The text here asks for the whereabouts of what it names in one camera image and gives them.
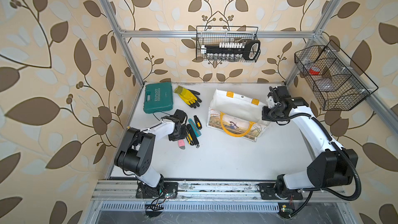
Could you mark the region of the pink utility knife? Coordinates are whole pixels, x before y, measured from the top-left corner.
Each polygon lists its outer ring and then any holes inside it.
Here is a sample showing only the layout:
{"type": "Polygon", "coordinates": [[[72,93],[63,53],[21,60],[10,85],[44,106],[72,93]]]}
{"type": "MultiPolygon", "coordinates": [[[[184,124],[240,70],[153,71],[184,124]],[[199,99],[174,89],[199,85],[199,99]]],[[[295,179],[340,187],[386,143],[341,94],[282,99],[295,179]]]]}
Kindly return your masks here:
{"type": "Polygon", "coordinates": [[[178,140],[178,141],[177,141],[177,144],[178,144],[178,147],[179,147],[180,149],[182,149],[182,150],[185,149],[184,140],[178,140]]]}

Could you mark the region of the teal utility knife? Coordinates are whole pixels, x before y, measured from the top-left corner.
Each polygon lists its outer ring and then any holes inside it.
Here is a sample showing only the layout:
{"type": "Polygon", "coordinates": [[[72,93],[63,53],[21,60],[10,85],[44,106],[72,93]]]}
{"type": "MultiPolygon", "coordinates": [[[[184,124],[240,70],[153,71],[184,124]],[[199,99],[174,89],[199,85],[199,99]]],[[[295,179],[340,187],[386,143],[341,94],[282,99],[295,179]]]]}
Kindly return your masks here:
{"type": "Polygon", "coordinates": [[[200,137],[200,136],[201,136],[201,132],[200,132],[200,130],[197,128],[195,122],[194,122],[191,118],[188,119],[188,122],[189,122],[189,124],[191,125],[191,127],[193,128],[193,131],[194,131],[196,137],[197,137],[197,138],[200,137]]]}

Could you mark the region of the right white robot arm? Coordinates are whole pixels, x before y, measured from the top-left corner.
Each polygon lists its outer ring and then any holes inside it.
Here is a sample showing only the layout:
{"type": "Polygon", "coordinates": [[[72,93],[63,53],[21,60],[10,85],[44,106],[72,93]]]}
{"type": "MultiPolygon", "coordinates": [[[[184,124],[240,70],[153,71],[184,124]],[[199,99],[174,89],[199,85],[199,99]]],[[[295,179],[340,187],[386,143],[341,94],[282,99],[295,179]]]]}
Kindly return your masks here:
{"type": "Polygon", "coordinates": [[[300,97],[279,99],[269,96],[262,118],[281,124],[296,124],[315,155],[306,169],[279,176],[278,181],[285,190],[312,189],[332,192],[332,187],[354,183],[354,194],[347,199],[351,201],[361,193],[361,179],[356,170],[358,155],[331,136],[305,100],[300,97]]]}

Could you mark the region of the white canvas pouch yellow handles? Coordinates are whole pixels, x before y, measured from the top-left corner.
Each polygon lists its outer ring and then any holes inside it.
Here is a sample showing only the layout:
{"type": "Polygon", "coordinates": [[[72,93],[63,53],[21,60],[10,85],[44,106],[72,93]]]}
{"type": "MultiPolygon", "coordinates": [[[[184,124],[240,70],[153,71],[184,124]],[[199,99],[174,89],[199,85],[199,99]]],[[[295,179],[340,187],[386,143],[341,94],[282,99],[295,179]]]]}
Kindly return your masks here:
{"type": "Polygon", "coordinates": [[[262,119],[267,104],[232,91],[215,90],[209,106],[206,126],[233,138],[256,142],[269,127],[262,119]]]}

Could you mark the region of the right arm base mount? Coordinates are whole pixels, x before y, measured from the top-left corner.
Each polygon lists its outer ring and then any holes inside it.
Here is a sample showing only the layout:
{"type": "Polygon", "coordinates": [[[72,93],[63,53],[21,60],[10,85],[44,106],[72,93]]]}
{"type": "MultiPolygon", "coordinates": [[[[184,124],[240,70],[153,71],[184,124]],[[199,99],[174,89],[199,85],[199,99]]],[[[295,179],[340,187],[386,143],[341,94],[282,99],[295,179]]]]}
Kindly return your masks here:
{"type": "Polygon", "coordinates": [[[288,189],[280,180],[274,183],[259,183],[257,190],[262,200],[303,200],[297,189],[288,189]]]}

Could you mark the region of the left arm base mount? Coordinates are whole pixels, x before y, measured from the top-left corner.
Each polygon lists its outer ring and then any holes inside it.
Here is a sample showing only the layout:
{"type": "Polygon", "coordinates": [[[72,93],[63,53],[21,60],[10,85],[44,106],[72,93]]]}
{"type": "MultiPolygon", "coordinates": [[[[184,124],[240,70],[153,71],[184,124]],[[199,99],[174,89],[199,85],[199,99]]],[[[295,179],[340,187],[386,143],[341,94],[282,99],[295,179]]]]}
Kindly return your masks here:
{"type": "Polygon", "coordinates": [[[174,199],[178,195],[178,183],[165,181],[162,175],[156,187],[150,187],[140,181],[137,185],[136,198],[138,199],[174,199]]]}

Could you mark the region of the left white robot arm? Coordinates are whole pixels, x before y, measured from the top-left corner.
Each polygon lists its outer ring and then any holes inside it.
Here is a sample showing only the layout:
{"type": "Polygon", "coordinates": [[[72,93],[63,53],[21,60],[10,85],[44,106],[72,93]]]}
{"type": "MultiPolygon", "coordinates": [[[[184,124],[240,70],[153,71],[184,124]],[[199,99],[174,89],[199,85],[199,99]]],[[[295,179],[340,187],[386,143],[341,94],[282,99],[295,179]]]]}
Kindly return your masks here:
{"type": "Polygon", "coordinates": [[[163,117],[151,127],[129,127],[116,152],[114,166],[123,172],[132,172],[140,182],[151,188],[158,187],[162,176],[151,166],[155,142],[164,137],[170,141],[186,138],[187,119],[186,114],[175,113],[163,117]]]}

